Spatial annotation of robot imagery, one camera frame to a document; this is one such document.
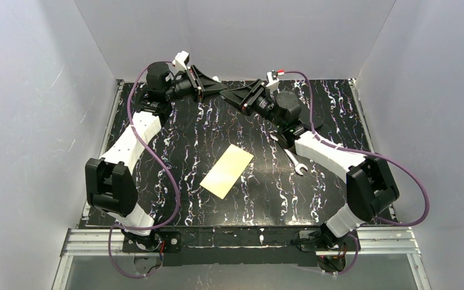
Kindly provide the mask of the cream envelope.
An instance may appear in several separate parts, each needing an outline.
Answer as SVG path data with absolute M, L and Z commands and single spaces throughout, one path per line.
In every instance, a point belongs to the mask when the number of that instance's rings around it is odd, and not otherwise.
M 201 187 L 224 199 L 252 159 L 251 153 L 236 145 L 229 145 L 201 181 Z

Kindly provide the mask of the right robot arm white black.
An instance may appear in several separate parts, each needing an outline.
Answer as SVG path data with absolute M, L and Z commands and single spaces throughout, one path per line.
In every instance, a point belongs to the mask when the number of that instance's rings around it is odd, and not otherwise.
M 277 129 L 275 138 L 282 148 L 312 160 L 346 183 L 346 203 L 324 222 L 315 240 L 335 243 L 362 224 L 377 218 L 399 197 L 399 190 L 386 160 L 367 153 L 354 153 L 312 133 L 303 120 L 304 109 L 291 91 L 271 98 L 270 90 L 258 79 L 220 95 L 244 115 L 258 114 Z

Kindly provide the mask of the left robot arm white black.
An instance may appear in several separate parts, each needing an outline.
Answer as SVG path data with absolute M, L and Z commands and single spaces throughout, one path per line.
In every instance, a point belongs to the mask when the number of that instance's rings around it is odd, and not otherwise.
M 148 151 L 160 166 L 164 165 L 148 143 L 161 132 L 174 101 L 190 97 L 202 103 L 217 96 L 226 85 L 196 66 L 188 66 L 185 60 L 151 63 L 137 80 L 142 76 L 146 77 L 146 92 L 140 95 L 138 107 L 132 107 L 138 82 L 134 82 L 127 99 L 128 127 L 111 148 L 86 162 L 85 181 L 90 206 L 113 217 L 124 232 L 146 237 L 166 223 L 156 224 L 138 204 L 138 190 L 132 177 L 137 162 Z

